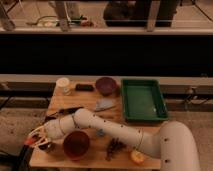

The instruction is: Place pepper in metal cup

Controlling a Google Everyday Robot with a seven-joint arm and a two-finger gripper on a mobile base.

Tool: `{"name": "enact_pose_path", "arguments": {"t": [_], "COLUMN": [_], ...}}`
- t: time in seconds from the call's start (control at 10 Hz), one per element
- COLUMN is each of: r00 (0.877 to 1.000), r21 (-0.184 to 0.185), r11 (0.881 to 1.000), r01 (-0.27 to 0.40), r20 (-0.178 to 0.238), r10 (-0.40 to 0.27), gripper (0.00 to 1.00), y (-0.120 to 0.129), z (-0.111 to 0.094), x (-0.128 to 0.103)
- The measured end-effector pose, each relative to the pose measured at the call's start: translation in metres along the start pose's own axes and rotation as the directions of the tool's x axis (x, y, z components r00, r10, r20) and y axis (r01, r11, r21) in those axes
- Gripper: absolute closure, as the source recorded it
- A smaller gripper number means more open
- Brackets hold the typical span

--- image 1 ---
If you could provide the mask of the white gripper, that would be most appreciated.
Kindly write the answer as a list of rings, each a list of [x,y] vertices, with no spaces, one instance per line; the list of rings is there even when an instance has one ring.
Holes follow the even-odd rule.
[[[38,137],[41,137],[45,140],[48,140],[48,141],[42,141],[39,145],[38,145],[38,148],[48,148],[50,142],[49,141],[52,141],[53,140],[53,137],[52,137],[52,134],[51,132],[44,126],[39,126],[37,128],[35,128],[34,130],[32,130],[29,134],[28,134],[29,137],[34,137],[34,136],[38,136]]]

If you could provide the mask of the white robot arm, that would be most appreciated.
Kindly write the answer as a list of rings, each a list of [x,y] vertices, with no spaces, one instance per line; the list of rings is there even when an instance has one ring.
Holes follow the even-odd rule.
[[[178,121],[167,122],[157,133],[151,134],[103,119],[86,108],[80,108],[73,114],[50,120],[35,128],[28,137],[38,136],[31,144],[31,147],[38,147],[84,128],[102,130],[126,145],[160,159],[160,171],[201,171],[193,134],[185,124]]]

